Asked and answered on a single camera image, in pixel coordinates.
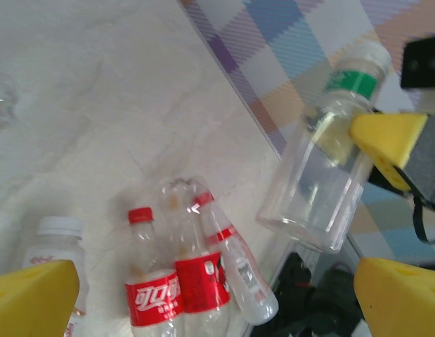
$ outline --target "clear plastic bottle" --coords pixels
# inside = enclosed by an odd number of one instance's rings
[[[222,253],[228,283],[251,325],[261,325],[275,317],[278,301],[262,277],[257,262],[245,240],[214,201],[211,192],[194,183],[195,204],[202,219],[208,245]]]
[[[86,297],[89,285],[84,271],[86,254],[79,245],[82,234],[83,222],[76,218],[45,217],[41,220],[39,226],[37,243],[28,249],[22,263],[22,267],[55,260],[71,260],[75,264],[80,289],[64,337],[81,337],[84,335],[83,318],[86,314]]]
[[[391,65],[374,41],[350,47],[324,93],[294,124],[257,220],[317,251],[338,252],[372,162],[349,137],[351,120],[371,113]]]
[[[130,275],[125,282],[135,337],[184,337],[183,301],[178,275],[163,259],[150,207],[128,214],[132,231]]]
[[[225,337],[230,322],[230,293],[220,252],[206,243],[193,191],[177,179],[163,187],[162,208],[172,226],[176,270],[185,308],[187,336]]]

